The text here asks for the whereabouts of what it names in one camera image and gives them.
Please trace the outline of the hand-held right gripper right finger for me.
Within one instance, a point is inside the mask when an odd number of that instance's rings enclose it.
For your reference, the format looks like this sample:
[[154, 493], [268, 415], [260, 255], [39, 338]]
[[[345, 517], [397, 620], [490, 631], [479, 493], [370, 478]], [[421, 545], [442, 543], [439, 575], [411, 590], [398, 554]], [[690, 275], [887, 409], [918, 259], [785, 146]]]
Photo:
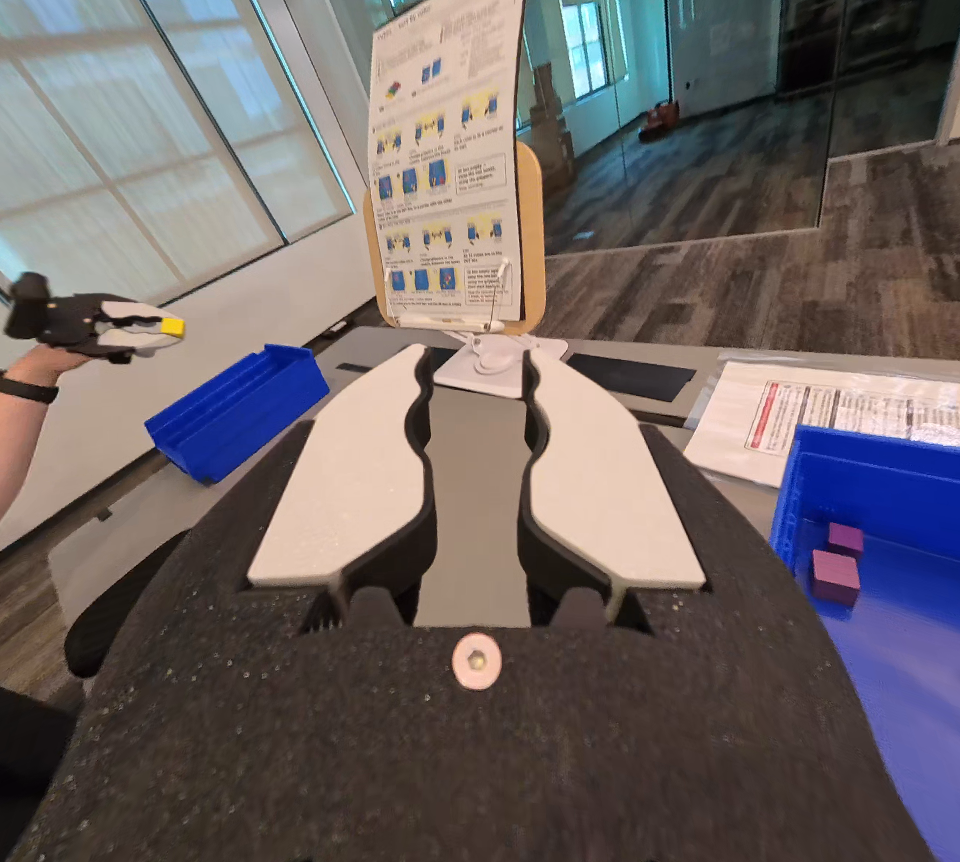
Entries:
[[707, 577], [641, 426], [619, 400], [541, 349], [524, 352], [517, 556], [534, 624], [583, 605], [646, 624], [641, 592], [697, 592]]

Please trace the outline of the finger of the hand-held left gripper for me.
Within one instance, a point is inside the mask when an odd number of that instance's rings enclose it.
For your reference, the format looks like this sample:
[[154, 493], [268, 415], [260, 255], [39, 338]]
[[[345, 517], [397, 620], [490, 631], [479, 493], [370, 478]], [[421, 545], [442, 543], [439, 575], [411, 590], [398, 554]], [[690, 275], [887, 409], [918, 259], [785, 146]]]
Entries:
[[163, 335], [158, 326], [108, 326], [97, 335], [94, 356], [151, 356], [183, 340]]
[[150, 304], [127, 299], [104, 298], [99, 303], [99, 321], [109, 323], [114, 327], [131, 326], [158, 326], [169, 313]]

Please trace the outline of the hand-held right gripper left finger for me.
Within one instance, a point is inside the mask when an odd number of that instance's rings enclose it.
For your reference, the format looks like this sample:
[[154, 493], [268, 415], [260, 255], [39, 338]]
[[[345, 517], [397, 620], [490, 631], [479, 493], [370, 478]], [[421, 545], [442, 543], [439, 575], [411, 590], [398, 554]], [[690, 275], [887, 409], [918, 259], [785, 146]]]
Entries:
[[431, 349], [406, 346], [314, 418], [247, 570], [258, 590], [387, 592], [405, 624], [438, 551]]

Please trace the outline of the blue plastic bin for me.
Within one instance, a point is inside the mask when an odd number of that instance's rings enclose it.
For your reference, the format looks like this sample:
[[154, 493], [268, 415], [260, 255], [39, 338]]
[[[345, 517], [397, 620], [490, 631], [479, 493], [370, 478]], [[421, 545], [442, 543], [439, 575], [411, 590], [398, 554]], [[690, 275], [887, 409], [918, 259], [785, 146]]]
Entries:
[[[830, 523], [865, 538], [852, 607], [813, 595]], [[800, 426], [769, 542], [833, 640], [920, 834], [957, 861], [958, 448]]]
[[170, 463], [209, 485], [329, 393], [310, 350], [267, 344], [148, 419], [145, 428]]

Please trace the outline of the person's left forearm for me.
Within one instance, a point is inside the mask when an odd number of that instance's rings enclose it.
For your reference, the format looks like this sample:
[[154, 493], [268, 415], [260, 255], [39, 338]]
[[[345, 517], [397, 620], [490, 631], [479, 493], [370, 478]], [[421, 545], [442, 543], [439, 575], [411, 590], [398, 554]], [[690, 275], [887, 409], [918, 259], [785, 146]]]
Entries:
[[46, 403], [1, 395], [1, 518], [27, 479], [48, 409]]

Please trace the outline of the person's left hand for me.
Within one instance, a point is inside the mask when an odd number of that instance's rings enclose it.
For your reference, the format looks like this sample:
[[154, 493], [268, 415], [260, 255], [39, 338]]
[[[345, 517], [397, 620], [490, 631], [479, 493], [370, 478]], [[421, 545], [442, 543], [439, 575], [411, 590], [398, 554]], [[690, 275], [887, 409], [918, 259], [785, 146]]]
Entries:
[[63, 374], [90, 361], [88, 356], [40, 344], [9, 365], [3, 379], [44, 389], [56, 388]]

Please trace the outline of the black wristband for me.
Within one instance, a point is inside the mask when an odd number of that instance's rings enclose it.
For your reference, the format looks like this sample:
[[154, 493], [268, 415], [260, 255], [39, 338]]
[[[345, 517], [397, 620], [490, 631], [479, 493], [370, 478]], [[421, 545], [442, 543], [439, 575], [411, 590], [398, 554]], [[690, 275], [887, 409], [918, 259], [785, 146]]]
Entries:
[[1, 394], [19, 400], [49, 405], [57, 398], [59, 391], [58, 386], [42, 386], [7, 376], [1, 376]]

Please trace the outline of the black desk inlay plate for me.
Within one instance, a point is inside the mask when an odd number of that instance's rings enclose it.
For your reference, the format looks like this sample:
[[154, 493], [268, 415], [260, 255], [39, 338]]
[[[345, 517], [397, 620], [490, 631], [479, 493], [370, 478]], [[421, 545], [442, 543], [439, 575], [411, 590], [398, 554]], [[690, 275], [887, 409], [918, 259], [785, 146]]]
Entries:
[[697, 372], [583, 352], [571, 354], [566, 364], [610, 392], [664, 403], [676, 400]]
[[[436, 373], [443, 365], [445, 365], [450, 359], [459, 352], [458, 349], [446, 348], [446, 347], [431, 347], [430, 354], [430, 365], [431, 372]], [[364, 375], [367, 372], [371, 371], [373, 368], [376, 368], [379, 363], [356, 363], [356, 362], [340, 362], [335, 368], [341, 372], [348, 372], [356, 375]]]

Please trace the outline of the white stand base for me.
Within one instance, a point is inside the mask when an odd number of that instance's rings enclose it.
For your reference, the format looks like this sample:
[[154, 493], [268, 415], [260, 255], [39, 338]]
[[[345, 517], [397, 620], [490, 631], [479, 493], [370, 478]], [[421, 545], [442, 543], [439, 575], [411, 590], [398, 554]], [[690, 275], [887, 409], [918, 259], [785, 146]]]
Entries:
[[525, 352], [540, 351], [552, 358], [564, 356], [569, 344], [562, 339], [528, 333], [454, 332], [463, 344], [434, 371], [436, 386], [508, 400], [522, 398], [522, 363]]

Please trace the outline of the paper in plastic sleeve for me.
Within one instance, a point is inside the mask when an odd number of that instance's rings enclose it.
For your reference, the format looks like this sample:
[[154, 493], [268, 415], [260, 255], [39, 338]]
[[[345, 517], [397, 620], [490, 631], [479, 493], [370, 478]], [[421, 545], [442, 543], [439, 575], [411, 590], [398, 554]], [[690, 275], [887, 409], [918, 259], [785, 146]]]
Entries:
[[800, 426], [957, 448], [958, 379], [823, 359], [725, 356], [688, 418], [684, 455], [699, 469], [778, 488]]

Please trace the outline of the large grid window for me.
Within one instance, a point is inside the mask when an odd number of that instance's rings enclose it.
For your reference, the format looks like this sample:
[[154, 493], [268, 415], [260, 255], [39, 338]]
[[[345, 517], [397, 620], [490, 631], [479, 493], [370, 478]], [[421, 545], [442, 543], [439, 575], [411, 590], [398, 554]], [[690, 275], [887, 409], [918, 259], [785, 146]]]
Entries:
[[258, 0], [1, 0], [2, 298], [170, 301], [354, 209]]

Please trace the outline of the cardboard box stack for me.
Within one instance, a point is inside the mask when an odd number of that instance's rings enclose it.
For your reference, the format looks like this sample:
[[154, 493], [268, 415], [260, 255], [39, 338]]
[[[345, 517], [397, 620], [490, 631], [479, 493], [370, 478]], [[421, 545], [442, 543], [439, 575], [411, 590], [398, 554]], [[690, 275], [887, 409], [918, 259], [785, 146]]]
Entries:
[[549, 200], [570, 189], [577, 181], [578, 167], [562, 101], [554, 87], [551, 63], [534, 67], [533, 91], [526, 144], [539, 162], [543, 196]]

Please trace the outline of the printed instruction sheet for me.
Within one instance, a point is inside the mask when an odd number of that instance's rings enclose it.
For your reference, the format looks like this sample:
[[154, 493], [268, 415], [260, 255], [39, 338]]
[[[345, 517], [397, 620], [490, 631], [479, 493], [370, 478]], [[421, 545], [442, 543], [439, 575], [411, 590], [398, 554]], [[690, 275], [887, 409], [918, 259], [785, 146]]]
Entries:
[[373, 35], [371, 265], [404, 328], [497, 332], [522, 317], [525, 3], [421, 0]]

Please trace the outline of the red floor machine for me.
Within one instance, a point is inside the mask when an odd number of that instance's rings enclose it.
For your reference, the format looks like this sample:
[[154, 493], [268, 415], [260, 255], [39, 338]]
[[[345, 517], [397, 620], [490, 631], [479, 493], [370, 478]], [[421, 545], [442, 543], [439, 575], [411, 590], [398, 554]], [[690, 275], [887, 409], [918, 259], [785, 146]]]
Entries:
[[645, 121], [638, 130], [638, 141], [650, 144], [664, 138], [680, 123], [680, 103], [676, 99], [658, 102], [645, 114]]

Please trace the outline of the small grid window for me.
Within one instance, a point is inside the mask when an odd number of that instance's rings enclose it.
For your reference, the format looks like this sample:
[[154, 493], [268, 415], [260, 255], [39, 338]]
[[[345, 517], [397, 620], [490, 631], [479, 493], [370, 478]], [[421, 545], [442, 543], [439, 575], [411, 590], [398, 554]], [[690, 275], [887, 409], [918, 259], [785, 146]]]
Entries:
[[601, 7], [597, 0], [561, 5], [573, 97], [580, 100], [610, 84]]

